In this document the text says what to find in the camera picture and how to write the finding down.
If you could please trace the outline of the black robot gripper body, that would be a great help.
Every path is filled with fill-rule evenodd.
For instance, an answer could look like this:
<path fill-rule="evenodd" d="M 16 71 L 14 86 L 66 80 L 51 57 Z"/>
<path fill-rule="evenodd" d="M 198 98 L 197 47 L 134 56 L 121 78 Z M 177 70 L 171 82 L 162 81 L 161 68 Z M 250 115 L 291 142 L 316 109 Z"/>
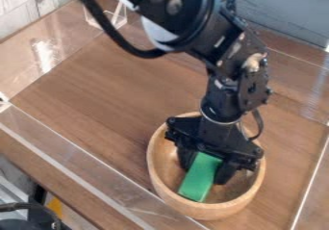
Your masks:
<path fill-rule="evenodd" d="M 218 125 L 202 116 L 171 116 L 166 120 L 165 138 L 176 144 L 194 147 L 198 152 L 222 161 L 236 161 L 241 169 L 256 170 L 264 150 L 248 139 L 237 124 Z"/>

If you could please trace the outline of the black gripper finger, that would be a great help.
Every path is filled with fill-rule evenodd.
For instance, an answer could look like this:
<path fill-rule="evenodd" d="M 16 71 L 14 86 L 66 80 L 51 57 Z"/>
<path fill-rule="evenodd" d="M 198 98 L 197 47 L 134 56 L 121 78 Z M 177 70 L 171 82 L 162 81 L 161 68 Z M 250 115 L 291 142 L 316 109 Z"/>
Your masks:
<path fill-rule="evenodd" d="M 178 157 L 180 157 L 181 168 L 184 170 L 190 169 L 196 156 L 197 156 L 197 150 L 194 147 L 184 146 L 184 145 L 178 146 Z"/>
<path fill-rule="evenodd" d="M 236 161 L 224 161 L 220 165 L 216 175 L 214 183 L 217 185 L 225 185 L 236 175 L 236 172 L 241 169 L 241 164 Z"/>

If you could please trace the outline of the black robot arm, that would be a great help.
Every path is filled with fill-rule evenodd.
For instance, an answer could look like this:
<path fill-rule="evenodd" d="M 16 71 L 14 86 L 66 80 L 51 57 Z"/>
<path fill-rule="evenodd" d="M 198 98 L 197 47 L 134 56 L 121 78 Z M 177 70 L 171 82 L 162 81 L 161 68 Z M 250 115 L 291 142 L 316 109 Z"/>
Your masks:
<path fill-rule="evenodd" d="M 105 32 L 130 54 L 155 59 L 185 53 L 206 65 L 209 83 L 200 114 L 170 117 L 166 139 L 192 170 L 200 152 L 218 158 L 214 182 L 224 185 L 241 169 L 254 170 L 264 149 L 238 123 L 269 102 L 268 49 L 237 14 L 237 0 L 123 0 L 143 20 L 154 47 L 138 49 L 115 30 L 97 0 L 81 0 Z"/>

